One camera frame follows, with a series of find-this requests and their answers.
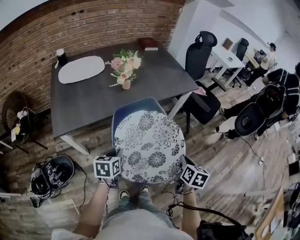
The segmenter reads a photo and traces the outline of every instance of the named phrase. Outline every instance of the dark gray table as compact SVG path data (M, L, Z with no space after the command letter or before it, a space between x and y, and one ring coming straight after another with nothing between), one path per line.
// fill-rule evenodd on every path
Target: dark gray table
M138 50L142 65L136 70L137 79L131 82L129 90L116 83L111 76L113 69L106 65L100 74L80 82L62 84L57 69L52 65L51 73L51 118L54 138L60 137L85 155L89 152L76 143L69 133L96 123L113 115L114 111L126 104L146 97L157 101L182 95L169 114L173 118L190 93L198 89L197 84L181 65L163 47L158 51L142 50L138 43L113 45L83 52L68 58L68 61L87 56L99 56L104 62L111 61L113 54L121 49Z

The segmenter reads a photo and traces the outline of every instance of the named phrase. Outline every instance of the brick wall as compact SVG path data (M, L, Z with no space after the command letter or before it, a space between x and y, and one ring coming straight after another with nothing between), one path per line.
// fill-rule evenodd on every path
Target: brick wall
M0 32L0 108L19 90L40 112L50 107L55 51L67 55L151 36L168 46L185 0L51 0Z

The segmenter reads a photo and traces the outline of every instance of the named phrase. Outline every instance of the flower bouquet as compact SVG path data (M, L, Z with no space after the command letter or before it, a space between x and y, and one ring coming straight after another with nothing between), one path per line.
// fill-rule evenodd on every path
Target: flower bouquet
M131 50L125 51L122 49L120 54L115 54L111 62L107 61L105 63L111 65L114 70L111 75L117 78L117 83L109 87L122 85L123 89L129 89L130 82L136 79L134 70L140 67L141 62L142 59L137 56L137 51L132 52Z

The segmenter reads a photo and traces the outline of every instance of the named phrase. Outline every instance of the gray shirt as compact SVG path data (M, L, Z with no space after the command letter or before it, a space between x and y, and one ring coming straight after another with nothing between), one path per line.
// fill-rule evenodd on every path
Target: gray shirt
M54 230L52 240L87 240L87 237L64 229ZM192 240L183 231L170 228L153 213L136 209L116 214L104 222L96 240Z

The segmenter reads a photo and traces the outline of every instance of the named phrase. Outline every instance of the white wall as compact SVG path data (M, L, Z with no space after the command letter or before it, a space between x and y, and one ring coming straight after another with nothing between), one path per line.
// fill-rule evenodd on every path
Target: white wall
M211 30L220 11L219 7L205 0L186 2L169 46L169 52L183 68L188 47L195 42L200 31Z
M0 0L0 30L18 16L48 0Z
M279 0L228 1L236 5L221 8L216 0L190 0L186 3L169 48L170 53L183 67L188 46L202 30L214 33L219 45L226 38L234 43L246 38L250 43L250 53L253 47L267 51L267 42L276 42L284 34L285 25L278 11ZM225 20L221 16L224 11L233 21Z
M295 72L295 65L300 62L300 43L296 37L285 33L277 42L277 62L279 68L284 68L290 73Z
M245 38L249 42L249 47L247 52L251 55L254 55L253 49L263 49L266 53L268 52L268 47L263 45L261 42L257 41L253 36L245 32L242 28L239 28L235 24L232 24L230 21L218 17L214 26L211 29L218 40L218 45L222 45L226 38L230 38L234 42L231 47L231 50L236 53L237 44L240 42L241 38ZM207 62L207 68L212 65L213 59L210 58Z
M276 42L285 32L278 0L239 0L225 11L248 26L265 43Z
M300 10L293 0L282 0L281 9L284 14L284 23L286 31L292 36L297 37L300 41Z

